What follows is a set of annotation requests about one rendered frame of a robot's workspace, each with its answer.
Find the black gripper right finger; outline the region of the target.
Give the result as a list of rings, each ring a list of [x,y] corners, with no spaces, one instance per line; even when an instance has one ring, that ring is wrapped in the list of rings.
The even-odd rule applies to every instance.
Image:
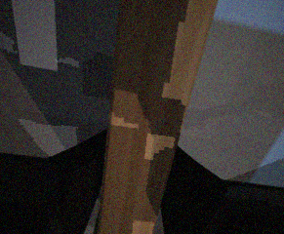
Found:
[[[164,234],[215,234],[232,211],[284,215],[284,188],[221,179],[177,146],[160,209]]]

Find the wooden side rail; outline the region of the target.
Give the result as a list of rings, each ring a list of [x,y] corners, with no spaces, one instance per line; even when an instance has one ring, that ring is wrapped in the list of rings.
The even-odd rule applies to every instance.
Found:
[[[119,0],[98,234],[153,234],[219,0]]]

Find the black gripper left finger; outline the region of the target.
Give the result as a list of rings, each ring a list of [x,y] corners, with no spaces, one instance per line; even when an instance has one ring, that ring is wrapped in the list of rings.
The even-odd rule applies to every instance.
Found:
[[[48,158],[0,152],[0,201],[43,206],[50,234],[84,234],[101,190],[106,133]]]

